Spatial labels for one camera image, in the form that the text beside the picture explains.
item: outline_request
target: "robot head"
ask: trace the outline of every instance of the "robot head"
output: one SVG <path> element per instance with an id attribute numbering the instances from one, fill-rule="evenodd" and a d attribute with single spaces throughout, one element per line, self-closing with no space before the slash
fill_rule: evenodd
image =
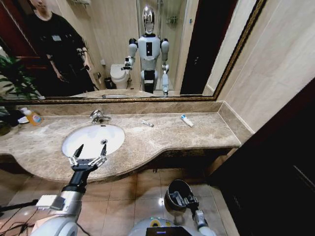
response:
<path id="1" fill-rule="evenodd" d="M 152 34 L 154 28 L 154 12 L 150 6 L 145 6 L 142 13 L 144 28 L 146 34 Z"/>

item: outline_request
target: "man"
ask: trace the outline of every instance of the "man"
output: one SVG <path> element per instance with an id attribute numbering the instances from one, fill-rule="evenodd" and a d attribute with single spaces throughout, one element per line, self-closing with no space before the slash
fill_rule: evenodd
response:
<path id="1" fill-rule="evenodd" d="M 65 18 L 48 9 L 46 0 L 30 2 L 34 14 L 29 18 L 29 26 L 57 78 L 69 83 L 67 95 L 94 91 L 87 72 L 91 68 L 88 51 L 82 37 Z"/>

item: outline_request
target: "sink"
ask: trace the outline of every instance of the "sink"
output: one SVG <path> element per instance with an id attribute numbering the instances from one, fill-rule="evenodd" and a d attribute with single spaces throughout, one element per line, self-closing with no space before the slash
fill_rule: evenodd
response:
<path id="1" fill-rule="evenodd" d="M 90 159 L 100 156 L 104 147 L 101 144 L 103 139 L 107 139 L 107 155 L 116 151 L 125 140 L 124 131 L 114 125 L 92 125 L 78 129 L 71 133 L 63 142 L 63 153 L 72 156 L 74 152 L 84 144 L 80 159 Z"/>

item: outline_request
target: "tile floor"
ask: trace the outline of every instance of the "tile floor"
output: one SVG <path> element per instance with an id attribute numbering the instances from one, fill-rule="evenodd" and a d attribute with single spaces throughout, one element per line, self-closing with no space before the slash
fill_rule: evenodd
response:
<path id="1" fill-rule="evenodd" d="M 211 188 L 205 183 L 201 174 L 184 169 L 163 169 L 153 173 L 152 170 L 134 174 L 116 182 L 91 183 L 83 198 L 82 211 L 78 223 L 92 236 L 126 236 L 133 226 L 143 218 L 155 216 L 173 221 L 176 225 L 194 227 L 190 210 L 179 212 L 169 209 L 164 204 L 164 194 L 170 182 L 176 178 L 183 179 L 192 188 L 200 202 L 210 227 L 218 236 L 226 236 L 222 219 L 213 198 Z M 31 201 L 43 194 L 56 194 L 65 183 L 51 182 L 37 177 L 29 178 L 10 204 Z M 0 228 L 16 210 L 7 211 L 0 217 Z M 26 221 L 35 212 L 35 207 L 21 209 L 0 230 L 7 230 L 12 223 Z M 48 211 L 38 211 L 29 220 L 47 217 Z"/>

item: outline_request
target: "doorway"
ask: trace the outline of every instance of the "doorway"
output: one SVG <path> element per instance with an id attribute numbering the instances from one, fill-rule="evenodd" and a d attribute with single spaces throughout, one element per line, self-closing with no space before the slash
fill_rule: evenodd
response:
<path id="1" fill-rule="evenodd" d="M 202 94 L 237 0 L 199 0 L 180 94 Z"/>

